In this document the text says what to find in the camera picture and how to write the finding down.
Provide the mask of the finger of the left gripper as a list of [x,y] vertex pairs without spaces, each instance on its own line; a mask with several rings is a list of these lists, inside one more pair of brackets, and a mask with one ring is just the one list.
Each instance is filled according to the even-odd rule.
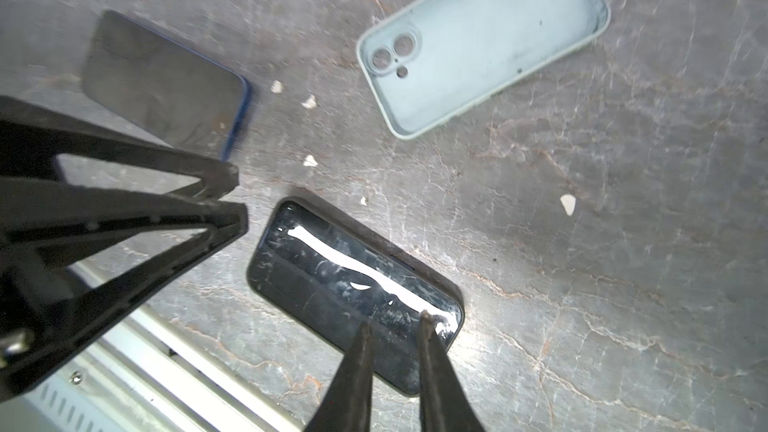
[[[191,229],[192,238],[97,287],[69,269],[138,234]],[[240,203],[2,179],[1,399],[34,389],[247,230]]]
[[182,176],[196,182],[175,195],[218,200],[239,185],[238,168],[157,145],[16,98],[1,98],[1,175],[61,181],[56,158],[76,155]]

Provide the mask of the black phone case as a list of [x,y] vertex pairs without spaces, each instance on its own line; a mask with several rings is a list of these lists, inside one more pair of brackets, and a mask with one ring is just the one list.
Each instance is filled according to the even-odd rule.
[[340,351],[367,323],[374,372],[419,392],[419,316],[450,346],[465,319],[459,287],[316,196],[279,201],[247,269],[250,288]]

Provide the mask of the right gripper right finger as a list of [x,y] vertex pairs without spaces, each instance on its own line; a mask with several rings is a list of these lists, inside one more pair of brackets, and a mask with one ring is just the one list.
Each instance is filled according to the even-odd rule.
[[484,431],[461,388],[433,317],[420,314],[417,335],[423,431]]

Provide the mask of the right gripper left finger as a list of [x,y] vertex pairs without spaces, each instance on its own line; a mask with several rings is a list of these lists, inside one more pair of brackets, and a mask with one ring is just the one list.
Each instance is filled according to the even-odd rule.
[[370,430],[373,355],[371,327],[362,323],[305,432]]

